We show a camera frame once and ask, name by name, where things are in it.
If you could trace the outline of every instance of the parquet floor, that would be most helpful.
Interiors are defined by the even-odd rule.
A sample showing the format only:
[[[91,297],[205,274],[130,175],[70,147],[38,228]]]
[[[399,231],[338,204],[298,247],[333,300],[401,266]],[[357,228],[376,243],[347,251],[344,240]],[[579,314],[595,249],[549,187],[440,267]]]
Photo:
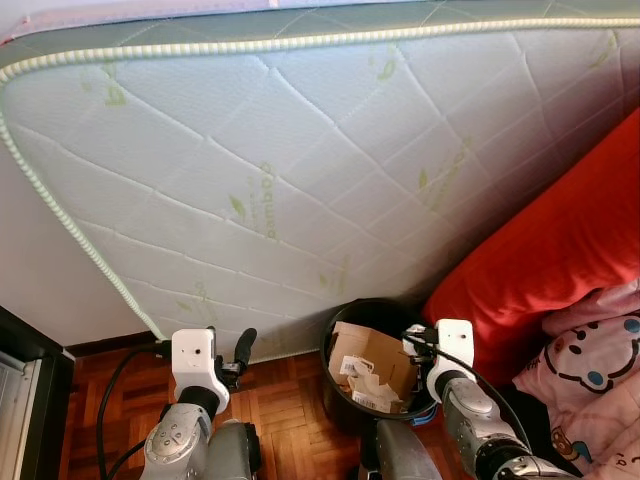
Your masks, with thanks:
[[[118,350],[80,358],[59,480],[98,480],[95,422],[111,373],[126,354]],[[219,424],[237,418],[256,425],[262,447],[260,480],[343,480],[358,463],[358,439],[341,434],[322,407],[319,355],[308,354],[252,365],[242,387],[231,395],[231,407],[216,417]],[[170,365],[150,354],[138,355],[123,372],[111,395],[105,418],[108,465],[144,439],[162,407],[173,401]],[[464,480],[452,440],[437,418],[416,429],[439,467],[443,480]],[[136,454],[121,468],[119,480],[142,474],[144,458]]]

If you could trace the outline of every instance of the trash bin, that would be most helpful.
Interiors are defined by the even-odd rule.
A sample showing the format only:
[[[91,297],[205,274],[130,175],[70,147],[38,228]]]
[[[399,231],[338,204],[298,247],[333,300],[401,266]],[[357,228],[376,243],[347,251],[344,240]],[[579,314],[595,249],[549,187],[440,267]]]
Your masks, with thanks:
[[[329,372],[329,348],[336,322],[346,322],[369,327],[390,337],[401,339],[402,332],[416,323],[417,314],[404,305],[389,299],[360,299],[348,303],[329,319],[320,345],[320,356],[324,378],[322,402],[327,417],[343,433],[360,435],[371,428],[376,419],[410,420],[423,416],[433,408],[435,402],[426,389],[416,397],[412,410],[407,413],[392,414],[371,410],[354,402],[342,391]]]

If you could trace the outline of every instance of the cardboard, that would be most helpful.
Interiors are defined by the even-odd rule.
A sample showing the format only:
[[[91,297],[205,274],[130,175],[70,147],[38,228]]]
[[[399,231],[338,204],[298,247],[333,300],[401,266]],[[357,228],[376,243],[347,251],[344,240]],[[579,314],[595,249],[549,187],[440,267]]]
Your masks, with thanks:
[[[380,377],[380,385],[388,383],[402,400],[409,397],[417,367],[409,363],[400,340],[368,327],[336,322],[332,342],[329,373],[338,385],[348,385],[348,376],[340,374],[342,359],[345,355],[356,356],[374,364],[373,372]]]

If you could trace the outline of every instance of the black cable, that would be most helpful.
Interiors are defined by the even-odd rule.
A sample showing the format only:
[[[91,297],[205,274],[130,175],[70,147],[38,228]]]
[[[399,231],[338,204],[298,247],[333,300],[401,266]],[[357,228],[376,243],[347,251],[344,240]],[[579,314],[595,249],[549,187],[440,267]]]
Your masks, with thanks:
[[[407,337],[406,339],[411,342],[415,340],[415,337],[413,337],[412,335],[403,334],[403,338],[404,337]],[[531,444],[529,443],[529,437],[527,437],[527,433],[524,431],[524,427],[522,426],[522,423],[520,422],[518,415],[516,415],[516,412],[513,410],[513,408],[511,408],[511,405],[509,405],[509,403],[500,394],[500,392],[498,392],[498,390],[496,390],[496,388],[493,385],[491,385],[486,378],[480,375],[478,371],[475,368],[473,368],[471,365],[467,365],[465,362],[463,362],[462,360],[459,360],[453,355],[445,353],[442,350],[439,350],[438,348],[428,345],[426,343],[421,345],[423,345],[427,350],[431,351],[432,353],[436,355],[442,355],[447,360],[451,360],[453,363],[460,365],[469,373],[472,373],[473,375],[475,375],[478,378],[478,380],[480,380],[484,384],[484,386],[491,392],[492,396],[494,397],[494,400],[500,403],[501,406],[504,407],[505,410],[507,410],[509,417],[511,417],[512,422],[515,424],[516,435],[520,437],[520,440],[522,441],[522,443],[525,444],[525,446],[529,449],[530,452],[533,451],[531,449]]]
[[[100,403],[100,409],[98,410],[98,418],[96,421],[96,448],[98,450],[98,468],[100,470],[100,480],[109,480],[110,478],[112,478],[107,475],[107,463],[104,456],[104,438],[103,438],[104,437],[104,434],[103,434],[104,412],[107,409],[107,402],[109,401],[109,396],[111,395],[111,391],[113,390],[113,387],[115,386],[116,381],[118,380],[118,377],[120,376],[124,368],[127,366],[127,363],[129,363],[129,361],[131,361],[133,357],[135,357],[139,353],[144,353],[144,352],[153,353],[153,352],[156,352],[157,349],[158,349],[157,345],[148,345],[148,346],[140,347],[136,350],[132,350],[131,352],[129,352],[127,356],[122,359],[122,361],[118,365],[118,368],[116,368],[115,372],[113,372],[113,375],[111,376],[111,380],[107,385],[107,389],[105,390],[104,395],[102,397],[102,402]]]
[[[118,472],[118,469],[124,464],[124,462],[129,460],[129,457],[131,457],[138,450],[140,450],[142,447],[144,447],[144,444],[146,443],[146,441],[147,441],[147,439],[145,438],[144,440],[142,440],[141,442],[136,444],[135,447],[133,447],[127,453],[125,453],[123,456],[121,456],[116,461],[116,463],[113,464],[113,467],[111,467],[111,471],[109,471],[109,476],[107,476],[107,480],[113,480],[115,478],[115,476],[116,476],[116,473]]]

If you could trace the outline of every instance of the red cushion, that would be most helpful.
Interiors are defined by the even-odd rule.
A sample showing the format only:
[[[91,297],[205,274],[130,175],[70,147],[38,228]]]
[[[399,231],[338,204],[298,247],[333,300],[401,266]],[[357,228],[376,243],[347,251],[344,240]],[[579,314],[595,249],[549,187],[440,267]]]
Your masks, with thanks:
[[[640,276],[640,112],[471,253],[423,315],[473,322],[480,373],[504,384],[540,349],[545,312]]]

